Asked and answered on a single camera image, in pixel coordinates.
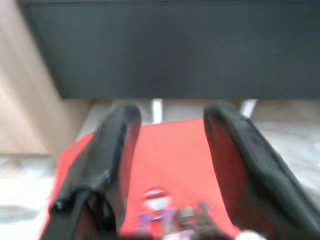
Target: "wall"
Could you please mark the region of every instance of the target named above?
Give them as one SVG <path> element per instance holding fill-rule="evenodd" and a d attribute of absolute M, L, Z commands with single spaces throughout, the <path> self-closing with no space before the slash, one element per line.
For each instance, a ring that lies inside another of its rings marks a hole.
<path fill-rule="evenodd" d="M 14 0 L 0 1 L 0 154 L 58 154 L 89 100 L 62 100 Z"/>

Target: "dark gray panel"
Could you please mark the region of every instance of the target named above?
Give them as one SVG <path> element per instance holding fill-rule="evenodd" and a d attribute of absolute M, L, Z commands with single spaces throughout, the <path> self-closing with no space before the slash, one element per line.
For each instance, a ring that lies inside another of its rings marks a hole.
<path fill-rule="evenodd" d="M 263 2 L 33 3 L 26 13 L 65 98 L 318 98 L 320 7 Z"/>

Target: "white metal leg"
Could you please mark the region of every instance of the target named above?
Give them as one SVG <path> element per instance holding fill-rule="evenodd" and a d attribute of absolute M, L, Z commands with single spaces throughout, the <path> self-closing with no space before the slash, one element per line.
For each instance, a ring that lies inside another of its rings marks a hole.
<path fill-rule="evenodd" d="M 258 99 L 246 99 L 242 101 L 240 113 L 250 119 L 252 114 L 254 113 L 257 102 Z"/>
<path fill-rule="evenodd" d="M 163 121 L 163 99 L 154 98 L 151 102 L 152 123 L 159 124 Z"/>

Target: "white floor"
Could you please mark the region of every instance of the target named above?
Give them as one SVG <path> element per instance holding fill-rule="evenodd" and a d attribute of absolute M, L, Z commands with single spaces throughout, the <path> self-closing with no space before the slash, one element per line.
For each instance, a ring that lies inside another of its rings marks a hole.
<path fill-rule="evenodd" d="M 109 111 L 125 102 L 97 101 L 78 138 L 92 132 Z M 143 124 L 150 124 L 150 101 L 133 102 L 141 110 Z M 203 107 L 210 102 L 215 101 L 164 100 L 163 121 L 202 118 Z M 320 203 L 319 103 L 260 100 L 252 115 L 255 125 L 284 158 L 316 204 Z M 227 101 L 226 104 L 238 109 L 241 101 Z M 38 238 L 45 218 L 42 210 L 48 204 L 54 173 L 55 159 L 48 156 L 0 156 L 0 232 L 3 239 Z"/>

